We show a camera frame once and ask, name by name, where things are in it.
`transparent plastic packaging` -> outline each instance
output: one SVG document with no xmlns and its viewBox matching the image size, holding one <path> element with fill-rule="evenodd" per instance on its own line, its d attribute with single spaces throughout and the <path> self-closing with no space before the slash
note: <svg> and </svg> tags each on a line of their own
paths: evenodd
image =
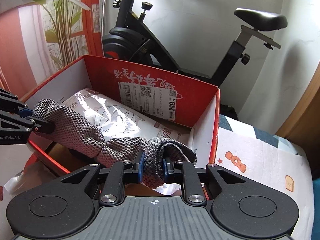
<svg viewBox="0 0 320 240">
<path fill-rule="evenodd" d="M 172 138 L 187 144 L 189 133 L 182 134 L 112 100 L 94 90 L 83 89 L 62 103 L 69 106 L 103 134 L 105 140 L 123 137 Z"/>
<path fill-rule="evenodd" d="M 16 196 L 55 178 L 56 176 L 54 176 L 41 162 L 35 162 L 12 177 L 4 184 L 4 188 L 10 195 Z"/>
</svg>

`gray towel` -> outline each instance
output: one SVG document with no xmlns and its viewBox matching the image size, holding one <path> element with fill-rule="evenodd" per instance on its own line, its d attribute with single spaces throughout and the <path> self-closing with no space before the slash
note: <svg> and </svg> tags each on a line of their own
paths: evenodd
<svg viewBox="0 0 320 240">
<path fill-rule="evenodd" d="M 139 151 L 144 151 L 143 183 L 157 188 L 163 181 L 163 157 L 172 161 L 183 160 L 196 163 L 196 154 L 184 144 L 167 138 L 143 137 L 113 138 L 105 141 L 98 128 L 68 106 L 61 106 L 51 99 L 40 100 L 32 117 L 55 124 L 51 134 L 37 132 L 38 135 L 74 149 L 88 157 L 111 167 L 114 162 L 134 160 Z"/>
</svg>

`red cardboard box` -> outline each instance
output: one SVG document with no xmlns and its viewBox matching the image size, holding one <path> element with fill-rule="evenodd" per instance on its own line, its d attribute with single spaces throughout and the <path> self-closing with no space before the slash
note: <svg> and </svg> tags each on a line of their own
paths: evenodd
<svg viewBox="0 0 320 240">
<path fill-rule="evenodd" d="M 176 90 L 175 115 L 167 119 L 191 128 L 188 146 L 196 152 L 196 167 L 214 163 L 220 90 L 193 78 L 136 63 L 84 55 L 40 84 L 23 101 L 30 108 L 44 98 L 62 103 L 76 92 L 91 88 L 121 102 L 120 82 Z M 69 173 L 44 152 L 51 143 L 49 140 L 33 133 L 29 143 L 35 148 L 30 162 L 38 158 L 60 176 Z"/>
</svg>

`black saddle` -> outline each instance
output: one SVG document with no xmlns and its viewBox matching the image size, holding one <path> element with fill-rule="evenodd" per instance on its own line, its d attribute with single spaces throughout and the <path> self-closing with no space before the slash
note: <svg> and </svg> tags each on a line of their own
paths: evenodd
<svg viewBox="0 0 320 240">
<path fill-rule="evenodd" d="M 234 14 L 253 28 L 263 32 L 280 30 L 288 26 L 287 18 L 281 14 L 243 8 L 236 9 Z"/>
</svg>

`crosshair marking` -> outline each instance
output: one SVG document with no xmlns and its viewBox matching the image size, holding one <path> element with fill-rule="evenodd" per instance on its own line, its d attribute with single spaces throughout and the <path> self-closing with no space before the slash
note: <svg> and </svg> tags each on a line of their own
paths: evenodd
<svg viewBox="0 0 320 240">
<path fill-rule="evenodd" d="M 155 204 L 158 204 L 158 203 L 161 202 L 161 201 L 159 201 L 159 200 L 157 200 L 157 199 L 153 199 L 153 200 L 151 200 L 151 201 L 149 201 L 149 202 L 151 202 L 153 205 L 155 205 Z"/>
</svg>

